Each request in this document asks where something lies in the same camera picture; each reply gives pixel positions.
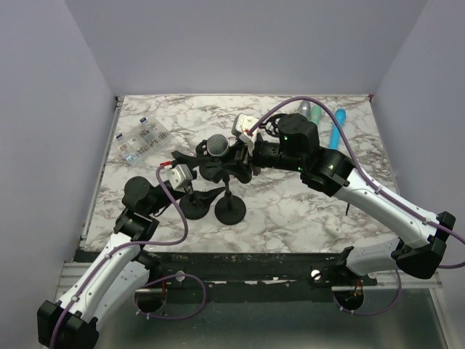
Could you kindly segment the black round-base clip stand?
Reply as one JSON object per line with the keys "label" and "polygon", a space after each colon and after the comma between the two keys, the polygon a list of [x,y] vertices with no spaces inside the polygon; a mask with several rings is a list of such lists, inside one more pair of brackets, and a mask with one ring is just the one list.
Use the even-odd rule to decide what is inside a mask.
{"label": "black round-base clip stand", "polygon": [[205,203],[206,194],[196,191],[193,194],[186,194],[179,200],[179,206],[188,220],[199,220],[205,217],[210,205]]}

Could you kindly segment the black microphone silver grille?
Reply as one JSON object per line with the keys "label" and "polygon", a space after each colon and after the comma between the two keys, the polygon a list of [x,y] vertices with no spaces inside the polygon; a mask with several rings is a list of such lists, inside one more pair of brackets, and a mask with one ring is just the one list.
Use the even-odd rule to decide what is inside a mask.
{"label": "black microphone silver grille", "polygon": [[206,150],[210,156],[223,157],[230,150],[229,139],[221,134],[212,135],[206,140]]}

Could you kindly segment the black round-base mic stand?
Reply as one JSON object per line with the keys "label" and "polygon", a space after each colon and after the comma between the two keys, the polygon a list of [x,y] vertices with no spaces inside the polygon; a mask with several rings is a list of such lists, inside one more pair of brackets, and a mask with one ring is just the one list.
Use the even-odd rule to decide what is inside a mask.
{"label": "black round-base mic stand", "polygon": [[236,225],[241,222],[246,215],[246,205],[230,190],[230,178],[235,176],[235,172],[219,159],[208,159],[199,169],[203,179],[214,183],[222,181],[225,184],[225,194],[214,208],[218,221],[224,225]]}

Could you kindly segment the grey microphone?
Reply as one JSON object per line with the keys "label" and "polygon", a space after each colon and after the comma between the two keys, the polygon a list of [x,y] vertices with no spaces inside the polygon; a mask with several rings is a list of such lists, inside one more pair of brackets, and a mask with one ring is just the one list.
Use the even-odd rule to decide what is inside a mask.
{"label": "grey microphone", "polygon": [[298,113],[303,115],[305,118],[308,118],[311,114],[311,109],[312,109],[312,106],[311,106],[310,101],[303,100],[301,101],[299,105]]}

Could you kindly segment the teal microphone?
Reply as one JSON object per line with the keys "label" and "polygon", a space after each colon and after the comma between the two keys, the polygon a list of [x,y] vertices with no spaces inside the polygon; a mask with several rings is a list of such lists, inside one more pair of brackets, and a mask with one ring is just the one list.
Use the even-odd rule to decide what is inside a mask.
{"label": "teal microphone", "polygon": [[322,109],[319,105],[313,105],[311,110],[310,110],[310,121],[318,125],[320,123],[320,120],[322,118]]}

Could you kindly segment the blue microphone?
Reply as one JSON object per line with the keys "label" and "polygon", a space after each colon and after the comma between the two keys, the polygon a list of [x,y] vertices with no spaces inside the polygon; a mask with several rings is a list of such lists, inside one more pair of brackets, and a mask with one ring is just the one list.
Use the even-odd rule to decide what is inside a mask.
{"label": "blue microphone", "polygon": [[[342,108],[337,109],[334,116],[335,116],[337,122],[339,123],[339,126],[342,127],[344,125],[345,119],[347,117],[346,111],[344,109],[342,109]],[[332,150],[337,150],[338,147],[339,147],[340,139],[341,139],[341,133],[340,133],[338,127],[334,124],[333,129],[331,131],[331,137],[330,137],[330,141],[329,141],[329,144],[328,144],[328,148],[332,149]]]}

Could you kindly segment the black round-base shock mount stand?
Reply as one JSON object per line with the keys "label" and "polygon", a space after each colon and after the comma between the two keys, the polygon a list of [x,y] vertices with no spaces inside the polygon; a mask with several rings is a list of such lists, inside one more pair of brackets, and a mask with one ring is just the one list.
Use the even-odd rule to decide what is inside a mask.
{"label": "black round-base shock mount stand", "polygon": [[198,158],[208,158],[210,155],[207,151],[207,140],[202,140],[195,147],[195,153]]}

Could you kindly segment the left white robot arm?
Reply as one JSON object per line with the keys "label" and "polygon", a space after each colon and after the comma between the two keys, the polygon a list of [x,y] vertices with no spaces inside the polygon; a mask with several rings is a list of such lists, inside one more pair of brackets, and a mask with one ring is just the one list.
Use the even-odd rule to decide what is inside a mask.
{"label": "left white robot arm", "polygon": [[[105,318],[141,286],[155,286],[161,269],[153,264],[145,246],[176,246],[187,239],[186,211],[179,200],[193,192],[196,168],[210,156],[187,156],[175,151],[171,161],[155,171],[158,185],[136,176],[124,186],[124,210],[103,250],[79,280],[55,302],[37,311],[39,343],[47,348],[94,348]],[[153,241],[159,225],[155,215],[173,206],[183,234],[171,241]]]}

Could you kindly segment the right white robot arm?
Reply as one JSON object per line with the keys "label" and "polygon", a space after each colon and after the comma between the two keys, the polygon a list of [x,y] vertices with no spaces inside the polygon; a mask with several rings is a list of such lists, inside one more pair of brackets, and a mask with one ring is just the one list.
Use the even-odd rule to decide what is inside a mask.
{"label": "right white robot arm", "polygon": [[252,129],[256,123],[241,113],[232,125],[238,146],[233,158],[245,169],[247,180],[261,168],[298,172],[309,188],[357,207],[396,235],[384,243],[346,248],[334,267],[339,283],[349,285],[360,276],[395,269],[419,279],[433,276],[447,247],[453,215],[412,204],[358,169],[348,156],[320,146],[317,126],[298,113],[280,115],[276,143],[263,140]]}

